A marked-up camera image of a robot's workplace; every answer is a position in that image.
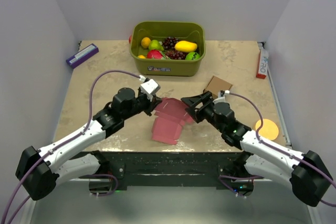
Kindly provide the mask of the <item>pink paper box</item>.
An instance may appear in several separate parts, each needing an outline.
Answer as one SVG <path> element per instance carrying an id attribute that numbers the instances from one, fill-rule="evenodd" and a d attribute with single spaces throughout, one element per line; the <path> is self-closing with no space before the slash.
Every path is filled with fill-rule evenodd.
<path id="1" fill-rule="evenodd" d="M 152 140 L 176 145 L 185 124 L 194 122 L 186 111 L 187 106 L 175 98 L 163 98 L 155 108 Z"/>

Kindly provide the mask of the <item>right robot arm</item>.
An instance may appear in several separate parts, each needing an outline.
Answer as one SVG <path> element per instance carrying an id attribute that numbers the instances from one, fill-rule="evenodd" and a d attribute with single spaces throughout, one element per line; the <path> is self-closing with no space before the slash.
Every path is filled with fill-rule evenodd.
<path id="1" fill-rule="evenodd" d="M 243 160 L 234 165 L 239 178 L 251 175 L 252 179 L 266 178 L 287 186 L 304 204 L 315 207 L 330 186 L 335 186 L 331 174 L 321 157 L 281 146 L 259 135 L 258 130 L 240 123 L 225 100 L 231 92 L 221 91 L 214 99 L 210 92 L 184 97 L 186 112 L 196 123 L 206 120 L 217 129 L 222 139 L 242 151 Z"/>

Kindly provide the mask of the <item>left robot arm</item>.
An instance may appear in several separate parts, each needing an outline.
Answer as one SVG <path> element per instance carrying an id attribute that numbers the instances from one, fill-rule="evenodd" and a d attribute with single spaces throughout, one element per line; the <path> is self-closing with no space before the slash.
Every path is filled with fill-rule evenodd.
<path id="1" fill-rule="evenodd" d="M 87 175 L 105 177 L 109 165 L 98 152 L 82 158 L 74 156 L 122 129 L 127 119 L 142 112 L 151 115 L 161 102 L 155 91 L 144 87 L 139 87 L 137 92 L 131 88 L 120 89 L 112 101 L 97 114 L 90 115 L 81 128 L 38 150 L 33 146 L 24 149 L 15 173 L 20 186 L 37 201 L 71 179 Z"/>

